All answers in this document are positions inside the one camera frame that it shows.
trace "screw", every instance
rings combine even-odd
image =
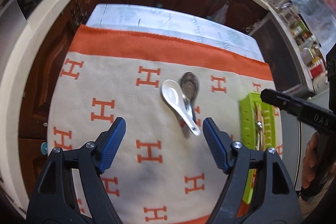
[[[61,151],[61,149],[59,148],[59,147],[54,147],[53,149],[52,149],[52,152],[53,153],[59,153]]]
[[[95,146],[95,142],[87,142],[85,146],[86,148],[93,148]]]
[[[234,143],[233,143],[233,147],[234,147],[234,148],[239,149],[239,148],[241,148],[242,146],[243,146],[243,145],[242,145],[241,142],[234,142]]]
[[[274,147],[269,147],[267,148],[267,151],[271,154],[275,154],[275,152],[277,151]]]

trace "white ceramic spoon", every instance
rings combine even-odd
[[[183,91],[180,85],[173,80],[166,80],[161,86],[161,93],[167,104],[170,105],[184,120],[191,132],[199,136],[201,131],[187,113],[183,100]]]

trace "blue gripper pad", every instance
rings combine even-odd
[[[227,173],[234,165],[231,138],[226,132],[218,129],[212,118],[203,121],[203,134],[217,167]]]
[[[96,140],[97,152],[100,163],[98,170],[103,174],[111,167],[113,159],[118,151],[119,145],[126,132],[126,122],[118,117],[108,131],[102,132]]]

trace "orange stripe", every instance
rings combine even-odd
[[[210,215],[200,217],[198,219],[194,219],[194,220],[190,220],[190,221],[186,221],[186,222],[174,223],[174,224],[205,224],[206,221],[208,220],[209,216]]]
[[[143,32],[79,27],[69,52],[196,66],[273,81],[268,64],[217,47]]]

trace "bottle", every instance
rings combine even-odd
[[[304,48],[312,46],[314,43],[316,43],[316,37],[312,35],[311,37],[306,39],[301,45],[299,45],[299,50],[302,51]]]

